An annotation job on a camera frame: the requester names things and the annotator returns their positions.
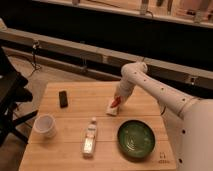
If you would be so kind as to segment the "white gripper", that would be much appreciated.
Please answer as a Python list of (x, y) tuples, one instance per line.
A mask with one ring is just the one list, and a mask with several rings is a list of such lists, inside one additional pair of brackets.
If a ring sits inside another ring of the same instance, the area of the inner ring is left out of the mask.
[(125, 88), (122, 87), (120, 84), (118, 84), (114, 94), (114, 99), (119, 98), (121, 100), (119, 106), (122, 106), (127, 101), (127, 99), (132, 95), (132, 92), (133, 92), (132, 88)]

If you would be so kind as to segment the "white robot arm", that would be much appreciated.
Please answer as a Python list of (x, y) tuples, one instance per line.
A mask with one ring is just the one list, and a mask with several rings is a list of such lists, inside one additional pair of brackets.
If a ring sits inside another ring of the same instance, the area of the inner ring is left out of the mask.
[(213, 171), (213, 99), (200, 99), (146, 74), (144, 62), (125, 64), (114, 98), (124, 104), (138, 86), (183, 120), (178, 171)]

